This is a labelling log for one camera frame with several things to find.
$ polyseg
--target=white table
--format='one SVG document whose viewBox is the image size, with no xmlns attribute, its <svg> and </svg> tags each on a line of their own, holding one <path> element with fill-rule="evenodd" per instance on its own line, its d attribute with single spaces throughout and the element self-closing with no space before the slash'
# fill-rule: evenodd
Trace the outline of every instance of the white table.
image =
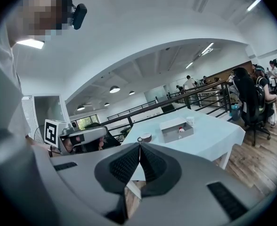
<svg viewBox="0 0 277 226">
<path fill-rule="evenodd" d="M 165 143 L 159 124 L 177 117 L 186 118 L 188 116 L 194 116 L 195 118 L 194 134 L 177 141 Z M 214 161 L 222 156 L 220 167 L 223 169 L 225 169 L 228 163 L 233 145 L 241 145 L 245 135 L 245 131 L 238 125 L 201 112 L 183 108 L 134 124 L 122 145 L 137 142 L 138 137 L 146 132 L 152 134 L 152 140 L 150 142 L 152 144 L 197 155 L 210 161 Z M 146 180 L 140 164 L 132 175 L 131 180 Z M 127 187 L 135 195 L 140 195 L 139 190 L 132 181 L 127 184 Z"/>
</svg>

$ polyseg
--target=gray box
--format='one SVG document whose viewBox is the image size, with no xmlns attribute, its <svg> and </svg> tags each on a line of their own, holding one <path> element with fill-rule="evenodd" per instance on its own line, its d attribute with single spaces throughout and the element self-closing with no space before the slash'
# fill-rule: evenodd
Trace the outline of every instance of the gray box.
<svg viewBox="0 0 277 226">
<path fill-rule="evenodd" d="M 176 118 L 172 121 L 167 121 L 165 124 L 166 125 L 161 123 L 160 125 L 165 143 L 176 141 L 194 134 L 193 127 L 191 127 L 184 119 Z M 180 127 L 182 127 L 185 131 L 179 132 Z"/>
</svg>

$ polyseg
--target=white cup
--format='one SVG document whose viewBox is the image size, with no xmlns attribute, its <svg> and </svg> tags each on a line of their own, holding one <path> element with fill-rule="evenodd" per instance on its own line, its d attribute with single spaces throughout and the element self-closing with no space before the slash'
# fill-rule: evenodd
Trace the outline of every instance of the white cup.
<svg viewBox="0 0 277 226">
<path fill-rule="evenodd" d="M 190 126 L 194 126 L 195 121 L 194 121 L 194 117 L 193 117 L 193 116 L 188 116 L 188 117 L 186 118 L 186 120 L 187 120 L 187 123 L 188 123 Z"/>
</svg>

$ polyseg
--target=railing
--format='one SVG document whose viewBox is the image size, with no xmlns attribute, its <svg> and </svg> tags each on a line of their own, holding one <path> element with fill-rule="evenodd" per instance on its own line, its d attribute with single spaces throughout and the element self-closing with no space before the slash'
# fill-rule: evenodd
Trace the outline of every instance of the railing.
<svg viewBox="0 0 277 226">
<path fill-rule="evenodd" d="M 210 94 L 209 95 L 199 95 L 202 92 L 208 92 Z M 155 117 L 158 117 L 158 116 L 161 116 L 161 115 L 164 115 L 164 114 L 168 114 L 168 113 L 174 112 L 176 110 L 179 110 L 179 109 L 182 109 L 182 108 L 185 108 L 185 107 L 187 107 L 188 109 L 191 109 L 192 105 L 197 105 L 198 106 L 198 108 L 195 109 L 195 111 L 202 110 L 202 109 L 207 108 L 209 106 L 215 107 L 215 109 L 213 109 L 212 111 L 210 111 L 206 114 L 211 114 L 211 113 L 223 108 L 224 111 L 221 112 L 220 114 L 216 115 L 215 117 L 220 117 L 224 113 L 227 113 L 228 111 L 231 112 L 231 101 L 230 101 L 230 96 L 229 96 L 229 91 L 228 91 L 228 86 L 227 86 L 226 81 L 219 81 L 219 82 L 215 82 L 215 83 L 212 83 L 212 84 L 202 85 L 200 87 L 188 89 L 188 90 L 186 90 L 185 94 L 181 94 L 181 95 L 178 95 L 178 96 L 176 96 L 176 95 L 174 96 L 174 94 L 171 94 L 173 96 L 171 96 L 171 98 L 166 100 L 166 101 L 159 102 L 159 103 L 154 104 L 154 105 L 150 105 L 148 107 L 145 107 L 145 108 L 142 108 L 140 110 L 134 111 L 134 112 L 132 112 L 130 114 L 127 114 L 127 115 L 119 116 L 119 117 L 114 118 L 112 120 L 103 122 L 103 123 L 101 123 L 101 125 L 105 126 L 105 125 L 111 124 L 111 123 L 116 122 L 116 121 L 120 121 L 120 120 L 123 120 L 123 119 L 128 119 L 129 124 L 122 125 L 122 126 L 119 126 L 119 127 L 115 127 L 114 129 L 109 129 L 109 131 L 116 130 L 116 129 L 119 129 L 119 128 L 123 128 L 123 127 L 126 127 L 126 126 L 133 127 L 133 124 L 135 124 L 135 123 L 150 120 L 152 118 L 155 118 Z M 195 96 L 195 98 L 198 98 L 198 99 L 193 101 L 191 99 L 193 96 Z M 211 97 L 215 97 L 216 100 L 207 100 Z M 180 101 L 180 100 L 184 100 L 184 105 L 180 106 L 179 108 L 175 108 L 173 110 L 170 110 L 170 111 L 164 112 L 162 114 L 158 114 L 158 115 L 155 115 L 153 117 L 149 117 L 149 118 L 146 118 L 146 119 L 143 119 L 143 120 L 140 120 L 140 121 L 132 122 L 131 117 L 134 116 L 134 115 L 144 113 L 146 111 L 150 111 L 150 110 L 156 109 L 158 107 L 165 106 L 167 104 L 170 104 L 170 103 L 176 102 L 176 101 Z M 201 105 L 200 102 L 210 102 L 210 103 L 206 104 L 206 105 Z M 120 135 L 123 135 L 123 133 L 118 134 L 118 135 L 114 135 L 114 137 L 120 136 Z"/>
<path fill-rule="evenodd" d="M 107 117 L 107 119 L 108 119 L 108 120 L 111 120 L 111 119 L 114 119 L 114 118 L 119 118 L 120 116 L 130 114 L 131 112 L 134 112 L 134 111 L 143 109 L 143 108 L 145 108 L 145 107 L 148 107 L 148 106 L 154 105 L 154 104 L 156 104 L 155 100 L 150 101 L 150 102 L 147 102 L 147 103 L 142 104 L 142 105 L 139 105 L 139 106 L 137 106 L 137 107 L 133 107 L 133 108 L 127 110 L 127 111 L 123 111 L 123 112 L 120 112 L 120 113 L 118 113 L 118 114 L 109 116 L 109 117 Z"/>
</svg>

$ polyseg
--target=wood plank floor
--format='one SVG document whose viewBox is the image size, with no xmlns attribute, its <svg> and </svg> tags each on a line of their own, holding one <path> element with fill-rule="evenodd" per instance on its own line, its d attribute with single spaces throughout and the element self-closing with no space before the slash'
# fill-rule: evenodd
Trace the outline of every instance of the wood plank floor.
<svg viewBox="0 0 277 226">
<path fill-rule="evenodd" d="M 236 124 L 244 128 L 243 121 L 237 121 Z M 277 126 L 271 128 L 267 123 L 266 128 L 277 135 Z M 246 132 L 243 144 L 233 147 L 226 167 L 226 172 L 254 188 L 263 198 L 277 188 L 277 136 L 273 134 L 267 140 L 264 133 L 257 132 L 257 144 L 253 147 L 253 132 Z M 135 183 L 139 188 L 145 185 L 142 181 Z M 139 206 L 139 198 L 127 188 L 125 195 L 128 215 L 131 217 Z"/>
</svg>

